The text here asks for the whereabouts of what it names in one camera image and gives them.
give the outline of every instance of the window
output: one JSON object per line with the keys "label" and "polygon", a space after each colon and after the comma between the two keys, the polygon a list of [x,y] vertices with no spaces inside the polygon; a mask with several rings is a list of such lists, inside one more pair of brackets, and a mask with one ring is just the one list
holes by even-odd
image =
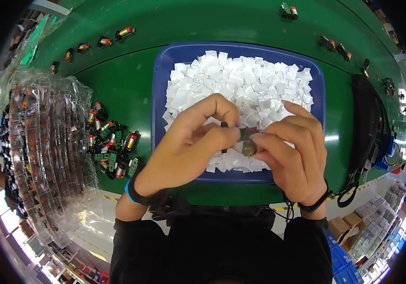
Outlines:
{"label": "window", "polygon": [[0,218],[8,233],[12,233],[15,229],[18,228],[19,217],[17,216],[16,210],[11,211],[7,206],[4,199],[5,192],[4,190],[0,191]]}

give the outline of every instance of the wrist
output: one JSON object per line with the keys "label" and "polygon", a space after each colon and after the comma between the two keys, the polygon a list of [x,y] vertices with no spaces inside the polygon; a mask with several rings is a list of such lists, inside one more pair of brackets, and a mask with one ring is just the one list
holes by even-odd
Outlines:
{"label": "wrist", "polygon": [[162,190],[162,188],[155,185],[155,180],[148,175],[146,167],[138,173],[133,186],[135,188],[135,192],[141,196],[151,196],[154,193]]}
{"label": "wrist", "polygon": [[324,178],[321,178],[320,182],[314,190],[312,190],[306,199],[301,202],[303,206],[312,206],[314,205],[327,191],[327,185],[324,181]]}

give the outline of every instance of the person's right hand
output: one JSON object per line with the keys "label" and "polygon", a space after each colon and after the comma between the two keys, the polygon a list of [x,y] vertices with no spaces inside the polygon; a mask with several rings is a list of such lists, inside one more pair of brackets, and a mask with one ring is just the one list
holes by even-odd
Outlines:
{"label": "person's right hand", "polygon": [[[326,149],[321,123],[299,105],[284,101],[285,109],[296,116],[274,122],[250,138],[265,151],[254,157],[268,164],[274,182],[292,202],[314,205],[326,192],[323,179]],[[293,143],[296,149],[284,141]]]}

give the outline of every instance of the person's left hand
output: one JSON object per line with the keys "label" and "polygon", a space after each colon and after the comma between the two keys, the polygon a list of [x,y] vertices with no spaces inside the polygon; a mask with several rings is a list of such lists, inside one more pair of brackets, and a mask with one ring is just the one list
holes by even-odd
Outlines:
{"label": "person's left hand", "polygon": [[[210,117],[228,124],[203,125]],[[149,196],[161,189],[189,183],[203,173],[211,157],[230,148],[240,139],[236,105],[221,94],[206,99],[180,113],[135,180],[135,191]]]}

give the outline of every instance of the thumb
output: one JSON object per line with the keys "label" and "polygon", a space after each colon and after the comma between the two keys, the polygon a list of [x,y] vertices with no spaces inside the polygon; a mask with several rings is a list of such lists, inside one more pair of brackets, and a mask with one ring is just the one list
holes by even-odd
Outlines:
{"label": "thumb", "polygon": [[190,148],[195,156],[209,157],[209,160],[217,151],[233,146],[240,137],[241,133],[238,128],[215,127]]}

